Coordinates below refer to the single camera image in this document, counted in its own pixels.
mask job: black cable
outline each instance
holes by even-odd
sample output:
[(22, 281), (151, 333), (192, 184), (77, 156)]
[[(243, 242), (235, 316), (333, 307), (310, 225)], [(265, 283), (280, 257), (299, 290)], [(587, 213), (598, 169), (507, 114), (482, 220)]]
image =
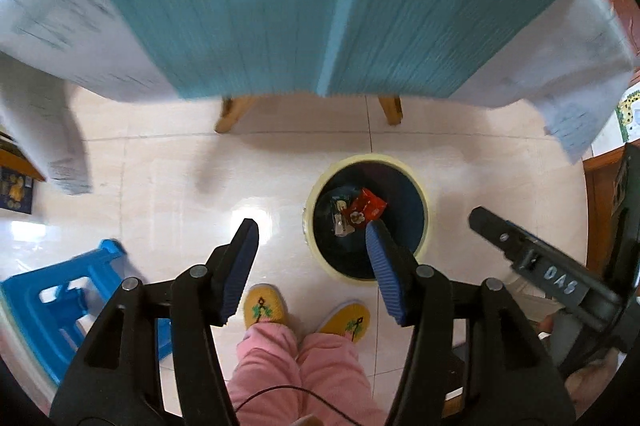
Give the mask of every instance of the black cable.
[(240, 403), (240, 405), (238, 405), (238, 407), (234, 411), (236, 413), (238, 413), (240, 411), (240, 409), (242, 408), (242, 406), (246, 405), (254, 397), (258, 397), (259, 395), (262, 395), (263, 393), (271, 392), (271, 390), (279, 390), (281, 388), (290, 388), (291, 390), (300, 390), (300, 392), (306, 392), (309, 395), (314, 396), (316, 399), (318, 399), (318, 401), (320, 401), (325, 406), (328, 406), (329, 408), (331, 408), (333, 411), (335, 411), (343, 419), (346, 419), (347, 421), (349, 421), (351, 424), (355, 424), (355, 426), (363, 426), (359, 422), (354, 421), (351, 417), (349, 417), (347, 414), (345, 414), (345, 412), (338, 410), (334, 405), (332, 405), (330, 402), (326, 401), (324, 398), (320, 397), (317, 393), (311, 392), (311, 390), (307, 390), (306, 388), (302, 388), (300, 386), (293, 386), (292, 384), (280, 384), (278, 386), (272, 386), (271, 388), (265, 388), (264, 390), (260, 390), (260, 392), (256, 392), (256, 393), (254, 393), (254, 395), (246, 398), (242, 403)]

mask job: metal bolt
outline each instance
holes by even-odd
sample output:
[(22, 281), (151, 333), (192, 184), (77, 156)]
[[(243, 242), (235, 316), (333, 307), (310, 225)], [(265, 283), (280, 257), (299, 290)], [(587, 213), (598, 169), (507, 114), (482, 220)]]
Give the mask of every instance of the metal bolt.
[(484, 283), (489, 291), (500, 291), (504, 287), (504, 284), (497, 278), (487, 278)]
[(431, 265), (421, 264), (415, 268), (415, 274), (420, 278), (431, 278), (431, 276), (433, 276), (433, 267), (431, 267)]
[(125, 278), (122, 281), (122, 288), (125, 291), (131, 291), (131, 289), (135, 289), (138, 286), (138, 278), (133, 278), (132, 276), (130, 278)]
[(190, 268), (189, 274), (191, 275), (191, 278), (202, 278), (207, 274), (207, 266), (202, 265), (201, 263), (194, 265)]

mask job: red wrapper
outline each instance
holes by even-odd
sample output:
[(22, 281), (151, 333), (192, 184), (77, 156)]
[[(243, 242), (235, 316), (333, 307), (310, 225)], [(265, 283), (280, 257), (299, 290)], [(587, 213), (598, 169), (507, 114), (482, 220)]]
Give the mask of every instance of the red wrapper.
[(373, 194), (371, 190), (363, 188), (342, 215), (354, 228), (365, 228), (369, 221), (380, 218), (386, 208), (386, 202)]

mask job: pink pants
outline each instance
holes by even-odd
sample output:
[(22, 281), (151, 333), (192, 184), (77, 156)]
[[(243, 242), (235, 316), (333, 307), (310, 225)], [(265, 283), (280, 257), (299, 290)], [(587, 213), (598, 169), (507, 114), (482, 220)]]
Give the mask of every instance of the pink pants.
[[(358, 362), (356, 347), (335, 334), (310, 334), (298, 342), (277, 323), (258, 323), (238, 345), (239, 363), (227, 384), (236, 408), (260, 390), (280, 384), (316, 392), (365, 426), (382, 426), (386, 412), (373, 401), (371, 387)], [(313, 414), (325, 426), (349, 425), (318, 399), (299, 390), (273, 390), (247, 403), (238, 412), (242, 426), (288, 426)]]

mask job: round trash bin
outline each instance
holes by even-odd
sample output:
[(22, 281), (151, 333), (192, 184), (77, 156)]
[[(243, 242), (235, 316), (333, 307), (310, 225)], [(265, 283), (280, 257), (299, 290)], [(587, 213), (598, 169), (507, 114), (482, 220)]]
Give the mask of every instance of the round trash bin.
[(334, 234), (332, 196), (355, 197), (362, 188), (386, 201), (382, 221), (399, 246), (420, 257), (429, 220), (426, 195), (410, 168), (386, 155), (354, 155), (329, 167), (306, 201), (303, 229), (312, 254), (328, 273), (343, 280), (375, 284), (365, 230), (356, 229), (345, 237)]

